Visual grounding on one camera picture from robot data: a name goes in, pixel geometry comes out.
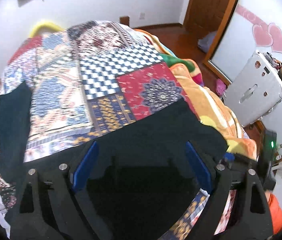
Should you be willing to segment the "black pants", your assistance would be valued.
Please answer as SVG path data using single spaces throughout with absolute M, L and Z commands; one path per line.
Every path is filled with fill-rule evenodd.
M 199 191 L 186 142 L 213 159 L 228 148 L 183 100 L 92 141 L 99 155 L 81 191 L 71 162 L 88 142 L 23 164 L 11 239 L 158 239 Z

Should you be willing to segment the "orange fleece blanket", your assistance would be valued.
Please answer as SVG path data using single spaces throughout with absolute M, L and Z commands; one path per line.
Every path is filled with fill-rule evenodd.
M 228 152 L 257 159 L 257 144 L 244 137 L 244 130 L 234 112 L 208 87 L 203 85 L 202 73 L 192 59 L 180 59 L 166 48 L 156 36 L 136 29 L 161 54 L 174 77 L 189 97 L 199 120 L 219 131 L 228 144 Z

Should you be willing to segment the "silver hard suitcase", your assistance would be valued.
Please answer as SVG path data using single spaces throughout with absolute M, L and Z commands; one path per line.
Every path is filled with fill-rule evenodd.
M 253 124 L 282 101 L 282 62 L 256 50 L 222 96 L 243 127 Z

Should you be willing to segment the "patchwork patterned bedspread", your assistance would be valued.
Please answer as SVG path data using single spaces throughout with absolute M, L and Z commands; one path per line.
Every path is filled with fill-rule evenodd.
M 161 54 L 137 31 L 116 22 L 89 21 L 29 39 L 6 66 L 0 96 L 24 81 L 32 98 L 23 164 L 90 142 L 179 100 L 203 124 Z M 234 191 L 230 171 L 221 164 L 227 150 L 220 159 L 196 151 L 211 172 L 213 189 L 207 193 L 198 184 L 191 204 L 158 239 L 228 237 Z M 12 184 L 0 175 L 0 188 L 11 194 L 3 211 L 10 233 L 20 181 L 19 173 Z

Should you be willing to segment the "folded dark teal garment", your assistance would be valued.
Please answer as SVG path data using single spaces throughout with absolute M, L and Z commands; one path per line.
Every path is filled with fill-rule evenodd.
M 22 82 L 0 96 L 0 175 L 12 184 L 22 168 L 30 132 L 32 91 Z

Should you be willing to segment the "brown wooden door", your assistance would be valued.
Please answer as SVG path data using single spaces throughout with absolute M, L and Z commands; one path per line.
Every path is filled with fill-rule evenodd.
M 189 0 L 183 26 L 189 32 L 216 31 L 232 0 Z

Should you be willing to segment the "white electrical wall socket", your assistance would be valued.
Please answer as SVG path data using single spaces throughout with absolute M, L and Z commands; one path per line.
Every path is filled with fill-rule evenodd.
M 145 19 L 145 13 L 144 12 L 140 13 L 139 19 L 140 20 L 144 20 Z

